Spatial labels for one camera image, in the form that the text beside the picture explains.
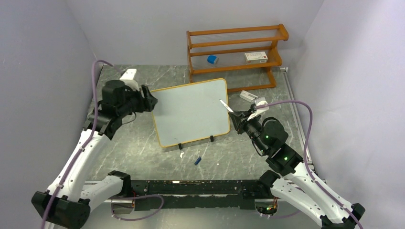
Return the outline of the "blue marker cap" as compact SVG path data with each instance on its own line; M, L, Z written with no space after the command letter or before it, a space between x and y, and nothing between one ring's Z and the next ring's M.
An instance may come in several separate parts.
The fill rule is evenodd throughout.
M201 157L198 157L198 158L196 159L196 161L194 162L194 164L195 164L195 165L198 165L198 164L201 162L201 160L202 160L202 158L201 158Z

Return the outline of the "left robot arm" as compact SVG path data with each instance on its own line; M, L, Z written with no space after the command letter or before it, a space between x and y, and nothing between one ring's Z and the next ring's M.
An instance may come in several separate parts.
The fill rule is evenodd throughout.
M122 126L124 117L151 112L158 100L147 85L140 88L134 80L111 80L102 88L102 100L95 101L77 146L54 182L44 191L37 191L32 204L42 217L41 228L60 226L79 229L90 213L111 197L134 196L129 174L109 172L97 184L84 189L86 178L103 148Z

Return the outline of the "yellow framed whiteboard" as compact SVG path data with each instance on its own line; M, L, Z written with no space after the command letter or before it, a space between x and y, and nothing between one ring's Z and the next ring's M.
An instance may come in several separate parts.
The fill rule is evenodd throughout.
M227 82L223 78L151 91L158 103L152 111L163 148L225 135L231 124Z

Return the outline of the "white blue whiteboard marker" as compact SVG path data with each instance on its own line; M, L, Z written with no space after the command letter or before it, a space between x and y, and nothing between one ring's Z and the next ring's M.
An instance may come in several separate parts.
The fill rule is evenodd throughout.
M220 100L220 103L227 109L228 112L233 113L234 111L229 107L229 105L224 102L223 100Z

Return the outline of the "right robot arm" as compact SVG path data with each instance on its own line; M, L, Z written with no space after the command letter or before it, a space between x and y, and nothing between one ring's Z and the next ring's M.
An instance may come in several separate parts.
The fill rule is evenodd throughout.
M340 197L308 170L304 158L286 144L288 133L274 117L250 118L252 110L229 112L238 134L246 133L256 152L266 156L270 170L258 180L262 197L288 202L323 229L353 229L360 225L365 208Z

